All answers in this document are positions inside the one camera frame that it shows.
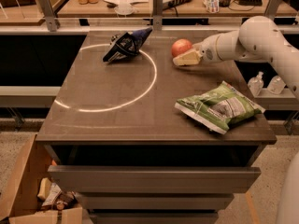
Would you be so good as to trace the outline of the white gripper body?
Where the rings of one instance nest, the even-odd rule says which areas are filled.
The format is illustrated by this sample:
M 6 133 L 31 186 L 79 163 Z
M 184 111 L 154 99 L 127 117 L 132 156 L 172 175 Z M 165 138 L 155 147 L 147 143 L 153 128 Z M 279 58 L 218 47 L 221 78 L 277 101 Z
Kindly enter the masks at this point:
M 192 46 L 201 55 L 201 63 L 220 63 L 222 58 L 218 53 L 218 40 L 221 35 L 212 35 Z

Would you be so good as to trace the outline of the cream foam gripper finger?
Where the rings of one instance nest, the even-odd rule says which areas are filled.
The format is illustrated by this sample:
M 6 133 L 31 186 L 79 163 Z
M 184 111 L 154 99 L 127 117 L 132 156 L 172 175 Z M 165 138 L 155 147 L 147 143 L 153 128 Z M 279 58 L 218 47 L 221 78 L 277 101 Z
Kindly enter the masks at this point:
M 202 55 L 196 49 L 190 49 L 173 59 L 176 66 L 197 65 L 200 63 Z

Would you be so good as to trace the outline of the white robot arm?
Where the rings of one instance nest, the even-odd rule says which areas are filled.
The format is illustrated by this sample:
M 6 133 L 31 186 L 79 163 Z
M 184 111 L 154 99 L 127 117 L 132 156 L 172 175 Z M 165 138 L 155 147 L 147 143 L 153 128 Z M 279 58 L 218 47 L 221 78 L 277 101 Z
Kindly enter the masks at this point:
M 173 58 L 176 66 L 260 59 L 269 63 L 299 99 L 299 49 L 275 23 L 264 17 L 247 19 L 237 30 L 209 36 Z

